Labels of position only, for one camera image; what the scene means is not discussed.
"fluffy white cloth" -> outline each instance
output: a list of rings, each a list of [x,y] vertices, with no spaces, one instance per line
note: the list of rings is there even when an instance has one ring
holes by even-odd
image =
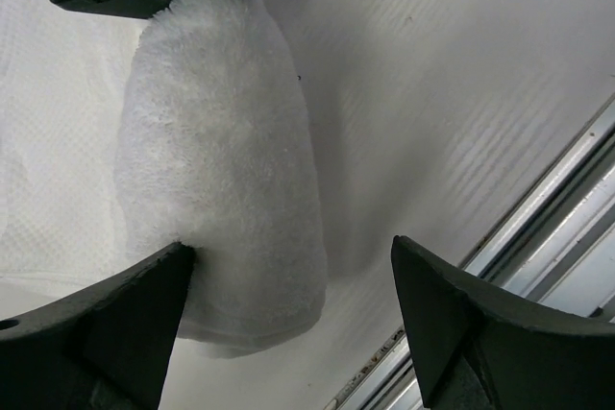
[[[307,109],[259,0],[174,0],[152,20],[114,177],[131,261],[173,241],[198,249],[181,336],[243,353],[318,320],[327,262]]]

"white sheet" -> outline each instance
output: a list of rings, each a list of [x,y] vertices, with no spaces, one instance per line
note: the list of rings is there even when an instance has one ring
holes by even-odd
[[[459,262],[615,89],[615,0],[265,1],[289,42],[309,105],[333,269],[328,302],[309,334],[252,357],[206,361],[178,342],[162,409],[324,407],[401,322],[391,236],[409,234]],[[110,47],[124,69],[136,33],[124,36],[122,20],[90,20],[45,2],[2,7],[3,22],[18,16],[25,31],[37,34],[15,30],[3,39],[3,47],[14,45],[2,53],[0,69],[11,57],[12,71],[0,94],[7,101],[6,89],[15,88],[24,97],[13,105],[24,111],[49,99],[62,115],[67,100],[87,99],[93,90],[86,85],[113,88],[96,84],[84,68]],[[47,38],[34,21],[42,16],[56,24]],[[97,45],[84,53],[75,40]],[[36,47],[47,50],[45,61]],[[66,67],[54,70],[56,60]],[[82,68],[69,80],[62,76],[70,60]],[[56,84],[28,88],[45,73]],[[95,100],[89,110],[104,106],[104,98]],[[46,139],[61,133],[50,129]],[[62,159],[62,151],[48,156]],[[96,230],[68,232],[61,241],[75,261],[98,242],[98,227],[101,235],[116,235],[100,204],[83,218]],[[2,254],[30,248],[14,240],[5,246],[6,235]],[[46,252],[45,238],[37,242],[34,249]]]
[[[111,176],[142,22],[0,0],[0,276],[52,296],[112,274]]]

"white surface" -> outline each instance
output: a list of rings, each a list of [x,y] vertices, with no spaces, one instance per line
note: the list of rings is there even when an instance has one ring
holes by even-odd
[[[62,296],[112,274],[123,233],[111,160],[140,30],[47,0],[0,0],[5,280]]]
[[[163,409],[323,408],[400,323],[392,235],[458,262],[615,88],[615,0],[265,2],[310,112],[333,275],[328,302],[309,334],[263,354],[206,361],[179,341]],[[24,0],[12,14],[42,3]],[[81,65],[95,60],[100,49],[71,45],[85,19],[62,23],[68,13],[51,7],[35,17],[43,12],[66,53]],[[37,39],[11,40],[11,85],[23,88],[58,55],[48,52],[45,64],[30,53],[29,40],[39,44],[44,30],[32,23],[24,28],[39,24]],[[3,97],[7,84],[3,77]],[[83,94],[76,84],[60,90],[64,99]],[[24,94],[19,105],[44,104],[44,95]]]

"textured white cloth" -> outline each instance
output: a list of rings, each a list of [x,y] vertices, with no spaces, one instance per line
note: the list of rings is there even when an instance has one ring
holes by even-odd
[[[61,297],[124,245],[112,159],[145,22],[0,0],[0,280]]]
[[[308,112],[259,0],[174,0],[159,13],[118,140],[129,259],[173,241],[199,249],[181,336],[250,352],[313,326],[327,260]]]

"white textured fabric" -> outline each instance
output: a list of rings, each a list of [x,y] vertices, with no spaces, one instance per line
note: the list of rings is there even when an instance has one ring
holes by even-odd
[[[111,161],[143,22],[0,0],[0,278],[63,296],[123,263]]]
[[[318,320],[327,259],[308,111],[261,2],[173,0],[152,20],[115,179],[131,261],[174,241],[199,249],[181,336],[254,351]]]

